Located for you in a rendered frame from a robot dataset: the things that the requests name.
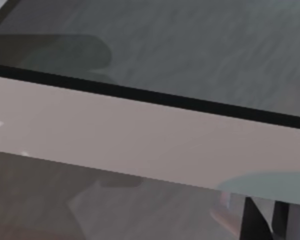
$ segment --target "glass surface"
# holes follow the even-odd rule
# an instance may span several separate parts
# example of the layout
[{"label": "glass surface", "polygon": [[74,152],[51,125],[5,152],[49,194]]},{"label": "glass surface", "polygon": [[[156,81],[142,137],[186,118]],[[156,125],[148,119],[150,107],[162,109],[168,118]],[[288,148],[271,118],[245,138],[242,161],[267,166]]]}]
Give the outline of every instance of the glass surface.
[{"label": "glass surface", "polygon": [[0,56],[300,116],[300,0],[21,0],[0,25]]},{"label": "glass surface", "polygon": [[[0,240],[236,239],[221,216],[230,216],[238,234],[245,197],[233,194],[227,212],[218,208],[219,195],[0,153]],[[273,201],[257,202],[270,220]]]}]

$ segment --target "light blue curved shape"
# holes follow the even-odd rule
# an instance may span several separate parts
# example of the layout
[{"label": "light blue curved shape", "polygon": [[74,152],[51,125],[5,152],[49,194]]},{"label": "light blue curved shape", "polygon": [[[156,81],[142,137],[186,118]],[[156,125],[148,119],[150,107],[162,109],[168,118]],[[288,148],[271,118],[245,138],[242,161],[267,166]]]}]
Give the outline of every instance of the light blue curved shape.
[{"label": "light blue curved shape", "polygon": [[218,190],[300,204],[300,172],[264,172],[232,178]]}]

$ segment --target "gray floor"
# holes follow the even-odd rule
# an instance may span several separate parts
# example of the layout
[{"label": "gray floor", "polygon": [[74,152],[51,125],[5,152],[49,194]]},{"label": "gray floor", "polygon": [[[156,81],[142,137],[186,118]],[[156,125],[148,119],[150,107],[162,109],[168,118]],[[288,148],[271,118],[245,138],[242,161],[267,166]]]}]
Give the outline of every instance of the gray floor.
[{"label": "gray floor", "polygon": [[[151,179],[136,187],[100,186],[108,175],[0,153],[0,225],[78,240],[234,240],[210,215],[217,191]],[[273,202],[256,202],[270,220]],[[231,211],[241,216],[243,203],[234,195]]]},{"label": "gray floor", "polygon": [[95,36],[119,85],[300,116],[300,0],[23,0],[7,33]]}]

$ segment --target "metal leg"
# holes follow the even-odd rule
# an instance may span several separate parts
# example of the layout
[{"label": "metal leg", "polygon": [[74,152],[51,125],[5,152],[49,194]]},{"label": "metal leg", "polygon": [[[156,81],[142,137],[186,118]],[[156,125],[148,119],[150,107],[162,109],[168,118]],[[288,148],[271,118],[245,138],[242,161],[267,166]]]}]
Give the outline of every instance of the metal leg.
[{"label": "metal leg", "polygon": [[300,205],[289,206],[286,240],[300,240]]}]

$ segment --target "black frame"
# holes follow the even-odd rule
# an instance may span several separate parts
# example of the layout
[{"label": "black frame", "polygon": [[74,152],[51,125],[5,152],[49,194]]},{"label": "black frame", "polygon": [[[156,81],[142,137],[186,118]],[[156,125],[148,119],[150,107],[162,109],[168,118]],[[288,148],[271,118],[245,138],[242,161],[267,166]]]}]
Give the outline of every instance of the black frame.
[{"label": "black frame", "polygon": [[[21,0],[7,0],[0,9],[0,24]],[[28,83],[76,90],[81,92],[117,97],[156,105],[180,108],[196,112],[221,115],[272,125],[300,129],[300,116],[270,112],[225,103],[199,100],[167,93],[152,92],[89,80],[77,80],[73,77],[59,76],[15,67],[0,65],[0,77]]]}]

